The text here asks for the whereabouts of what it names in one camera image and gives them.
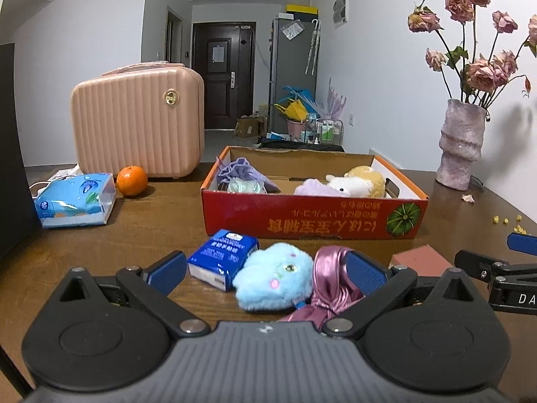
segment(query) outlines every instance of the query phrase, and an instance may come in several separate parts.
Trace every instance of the silver bolt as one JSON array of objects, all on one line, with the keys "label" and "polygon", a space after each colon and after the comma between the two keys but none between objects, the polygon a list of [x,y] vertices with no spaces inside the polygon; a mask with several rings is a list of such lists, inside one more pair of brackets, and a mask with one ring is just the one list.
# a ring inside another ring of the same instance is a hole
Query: silver bolt
[{"label": "silver bolt", "polygon": [[185,320],[179,325],[179,329],[185,333],[200,333],[206,328],[207,325],[202,320],[198,319]]},{"label": "silver bolt", "polygon": [[346,318],[332,318],[327,322],[327,327],[333,332],[346,332],[352,329],[352,321]]}]

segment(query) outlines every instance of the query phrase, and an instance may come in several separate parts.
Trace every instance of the black cable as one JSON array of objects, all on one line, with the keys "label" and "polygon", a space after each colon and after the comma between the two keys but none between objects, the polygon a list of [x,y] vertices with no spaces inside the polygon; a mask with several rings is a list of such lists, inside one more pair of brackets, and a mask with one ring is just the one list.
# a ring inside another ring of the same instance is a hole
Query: black cable
[{"label": "black cable", "polygon": [[15,390],[20,394],[22,398],[28,397],[33,388],[22,376],[20,371],[17,369],[13,361],[9,358],[7,353],[4,351],[0,345],[0,371],[4,373],[4,376],[9,383],[15,388]]}]

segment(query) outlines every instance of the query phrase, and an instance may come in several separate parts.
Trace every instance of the pink suitcase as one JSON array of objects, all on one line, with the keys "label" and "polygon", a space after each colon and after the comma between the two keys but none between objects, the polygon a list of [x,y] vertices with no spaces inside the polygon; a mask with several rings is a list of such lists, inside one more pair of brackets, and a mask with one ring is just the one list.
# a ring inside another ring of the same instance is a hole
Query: pink suitcase
[{"label": "pink suitcase", "polygon": [[183,64],[149,62],[82,82],[71,96],[80,168],[115,176],[130,165],[150,177],[183,177],[199,164],[203,80]]}]

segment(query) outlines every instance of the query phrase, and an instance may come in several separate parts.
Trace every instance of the blue plush toy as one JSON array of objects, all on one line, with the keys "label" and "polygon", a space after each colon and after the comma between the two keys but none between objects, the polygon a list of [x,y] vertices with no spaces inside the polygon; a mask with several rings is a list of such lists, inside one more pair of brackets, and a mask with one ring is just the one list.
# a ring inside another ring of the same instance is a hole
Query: blue plush toy
[{"label": "blue plush toy", "polygon": [[281,311],[310,298],[313,259],[279,243],[253,252],[233,279],[238,305],[245,311]]}]

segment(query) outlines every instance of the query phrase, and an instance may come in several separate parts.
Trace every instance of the purple cloth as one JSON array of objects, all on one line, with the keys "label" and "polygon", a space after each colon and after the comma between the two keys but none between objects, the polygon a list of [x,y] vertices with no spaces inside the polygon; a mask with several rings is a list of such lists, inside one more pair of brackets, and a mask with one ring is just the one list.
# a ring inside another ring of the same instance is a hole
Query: purple cloth
[{"label": "purple cloth", "polygon": [[229,180],[236,177],[242,180],[262,181],[267,192],[280,192],[280,188],[252,167],[245,157],[240,157],[229,165],[223,165],[221,159],[216,159],[216,161],[218,162],[216,182],[219,185],[222,183],[229,184]]},{"label": "purple cloth", "polygon": [[308,179],[295,189],[295,195],[324,196],[324,197],[348,197],[331,186],[324,185],[317,179]]},{"label": "purple cloth", "polygon": [[311,321],[320,329],[323,323],[356,304],[363,293],[347,275],[345,255],[348,247],[321,247],[313,263],[311,304],[297,309],[280,321]]}]

